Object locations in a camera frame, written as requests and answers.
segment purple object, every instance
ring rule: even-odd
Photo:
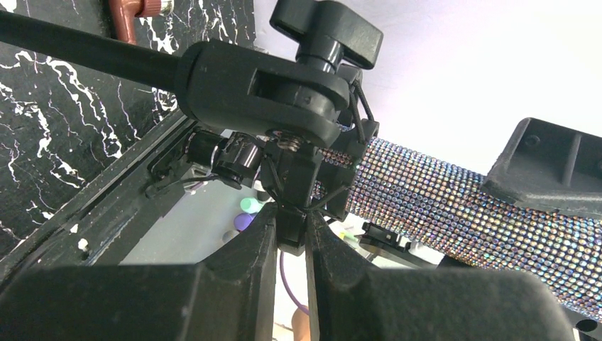
[[[234,228],[240,232],[244,231],[251,224],[253,218],[255,218],[255,215],[250,215],[248,213],[237,215],[236,218],[234,218]]]

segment green object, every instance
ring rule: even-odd
[[[245,197],[243,200],[241,200],[241,210],[250,215],[259,212],[262,207],[263,204],[257,201],[257,199],[254,197]]]

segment marble countertop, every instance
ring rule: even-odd
[[[0,0],[0,10],[111,37],[107,3]],[[175,0],[169,16],[136,19],[136,37],[176,55],[210,38],[251,47],[253,0]],[[0,258],[176,108],[168,92],[0,43]]]

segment glittery surface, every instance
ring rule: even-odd
[[[483,176],[374,139],[350,213],[472,266],[533,273],[569,309],[602,321],[602,225],[481,193]]]

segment copper pipe fitting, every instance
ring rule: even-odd
[[[117,39],[136,44],[133,19],[169,14],[173,0],[109,0]]]

